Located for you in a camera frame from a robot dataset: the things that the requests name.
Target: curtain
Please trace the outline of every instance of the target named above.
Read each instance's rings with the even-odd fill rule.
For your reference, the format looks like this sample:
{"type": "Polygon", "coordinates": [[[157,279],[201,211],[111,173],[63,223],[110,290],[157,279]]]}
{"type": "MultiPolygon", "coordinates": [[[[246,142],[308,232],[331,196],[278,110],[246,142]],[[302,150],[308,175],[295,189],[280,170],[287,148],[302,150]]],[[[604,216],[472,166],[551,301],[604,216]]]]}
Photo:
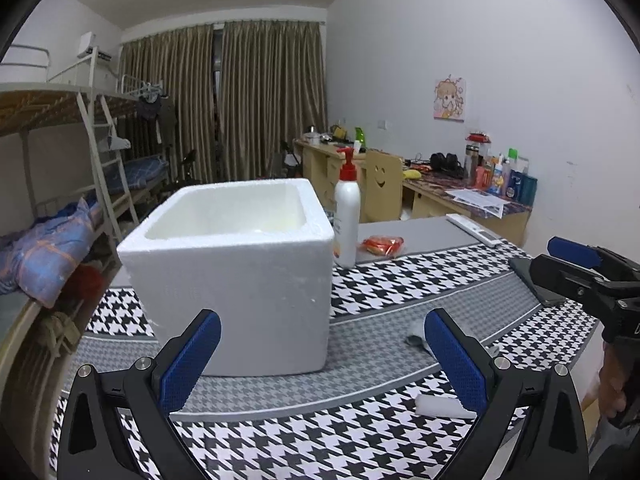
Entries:
{"type": "MultiPolygon", "coordinates": [[[[151,83],[162,80],[174,100],[178,116],[176,143],[172,150],[172,174],[176,163],[197,150],[194,177],[215,182],[216,98],[212,72],[212,25],[199,25],[163,32],[125,43],[120,55],[120,73],[151,83]]],[[[135,158],[160,153],[153,121],[129,118],[122,136],[131,141],[135,158]]]]}
{"type": "Polygon", "coordinates": [[[280,142],[327,131],[319,23],[228,22],[220,121],[230,180],[266,176],[280,142]]]}

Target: white foam box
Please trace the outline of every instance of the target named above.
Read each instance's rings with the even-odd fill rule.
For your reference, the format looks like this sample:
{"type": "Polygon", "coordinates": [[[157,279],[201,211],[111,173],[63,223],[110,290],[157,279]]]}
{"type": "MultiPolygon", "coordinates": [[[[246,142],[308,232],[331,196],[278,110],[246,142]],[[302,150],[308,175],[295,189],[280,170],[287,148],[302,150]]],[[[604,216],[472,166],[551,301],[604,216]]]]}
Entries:
{"type": "Polygon", "coordinates": [[[333,240],[308,180],[261,180],[180,190],[118,254],[162,344],[218,313],[205,375],[288,375],[326,361],[333,240]]]}

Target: hanging clothes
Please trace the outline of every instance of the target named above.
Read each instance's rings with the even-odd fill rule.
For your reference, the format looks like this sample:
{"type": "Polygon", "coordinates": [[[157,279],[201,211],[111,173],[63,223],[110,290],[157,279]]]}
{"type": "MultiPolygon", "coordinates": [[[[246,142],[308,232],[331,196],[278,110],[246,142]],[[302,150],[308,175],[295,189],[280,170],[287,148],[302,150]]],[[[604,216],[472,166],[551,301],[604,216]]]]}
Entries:
{"type": "Polygon", "coordinates": [[[178,117],[173,99],[167,96],[158,100],[160,101],[160,111],[158,112],[160,137],[162,144],[167,148],[175,144],[175,126],[178,123],[178,117]]]}
{"type": "Polygon", "coordinates": [[[162,99],[156,98],[155,101],[149,102],[144,97],[140,96],[140,99],[136,103],[136,113],[138,117],[142,117],[148,121],[153,121],[158,117],[160,113],[160,107],[162,99]]]}

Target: white bottle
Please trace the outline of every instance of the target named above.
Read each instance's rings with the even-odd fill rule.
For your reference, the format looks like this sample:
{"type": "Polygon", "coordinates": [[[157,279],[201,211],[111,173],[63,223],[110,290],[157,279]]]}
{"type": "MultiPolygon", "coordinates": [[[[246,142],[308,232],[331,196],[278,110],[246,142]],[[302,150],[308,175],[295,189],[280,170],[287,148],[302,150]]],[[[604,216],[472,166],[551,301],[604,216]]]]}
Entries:
{"type": "Polygon", "coordinates": [[[358,224],[360,222],[360,187],[358,173],[352,163],[353,148],[344,152],[347,161],[340,168],[340,182],[335,186],[334,257],[341,267],[356,264],[358,224]]]}

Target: gray cloth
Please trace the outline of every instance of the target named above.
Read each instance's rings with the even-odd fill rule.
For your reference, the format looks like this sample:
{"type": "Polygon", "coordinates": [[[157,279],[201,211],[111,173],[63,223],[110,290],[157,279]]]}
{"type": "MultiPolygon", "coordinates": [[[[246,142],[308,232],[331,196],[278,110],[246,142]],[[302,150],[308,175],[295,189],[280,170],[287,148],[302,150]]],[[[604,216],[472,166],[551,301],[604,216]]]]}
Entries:
{"type": "Polygon", "coordinates": [[[175,125],[178,123],[178,117],[175,112],[174,100],[170,97],[162,97],[160,99],[158,120],[162,145],[164,147],[173,146],[175,144],[175,125]]]}

